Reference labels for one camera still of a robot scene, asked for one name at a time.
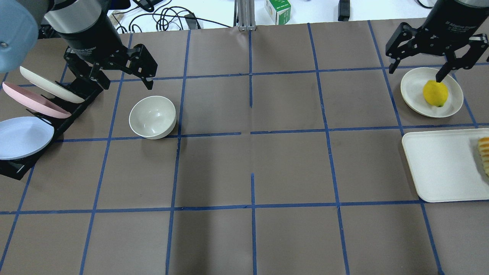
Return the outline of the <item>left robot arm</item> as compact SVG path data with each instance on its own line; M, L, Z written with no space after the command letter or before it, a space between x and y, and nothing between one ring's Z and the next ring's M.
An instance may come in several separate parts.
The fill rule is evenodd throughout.
M145 45L124 46L107 15L130 5L128 0L2 0L1 72L20 67L45 20L68 44L63 57L76 78L108 89L110 80L104 71L120 70L152 89L156 61Z

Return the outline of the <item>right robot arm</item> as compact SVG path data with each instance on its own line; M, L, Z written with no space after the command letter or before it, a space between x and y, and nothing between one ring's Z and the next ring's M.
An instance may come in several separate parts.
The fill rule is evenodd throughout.
M436 73L438 83L453 70L473 68L488 49L488 36L476 33L488 13L487 0L438 0L420 27L400 23L385 46L386 56L393 60L389 73L417 54L446 58Z

